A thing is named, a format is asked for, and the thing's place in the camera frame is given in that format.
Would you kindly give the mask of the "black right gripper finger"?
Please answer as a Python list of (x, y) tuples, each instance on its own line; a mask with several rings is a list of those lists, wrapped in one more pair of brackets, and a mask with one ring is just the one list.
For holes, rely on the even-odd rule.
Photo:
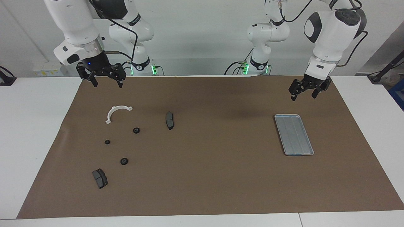
[(95, 78), (95, 71), (91, 71), (88, 73), (83, 63), (78, 63), (76, 66), (76, 70), (82, 80), (91, 82), (95, 88), (98, 86), (98, 82)]
[(121, 63), (107, 66), (106, 72), (110, 79), (114, 79), (117, 82), (119, 88), (123, 87), (123, 82), (125, 81), (127, 74)]

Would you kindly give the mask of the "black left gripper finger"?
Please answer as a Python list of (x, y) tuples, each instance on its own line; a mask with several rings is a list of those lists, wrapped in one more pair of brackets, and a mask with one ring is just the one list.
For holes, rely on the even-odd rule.
[(298, 79), (293, 80), (289, 87), (289, 93), (291, 95), (291, 100), (294, 102), (297, 99), (297, 96), (304, 92), (307, 89), (308, 82), (307, 81), (300, 81)]
[(312, 92), (312, 98), (316, 99), (319, 93), (328, 90), (330, 84), (332, 82), (332, 79), (326, 79), (324, 82), (322, 82), (320, 85), (316, 86), (314, 91)]

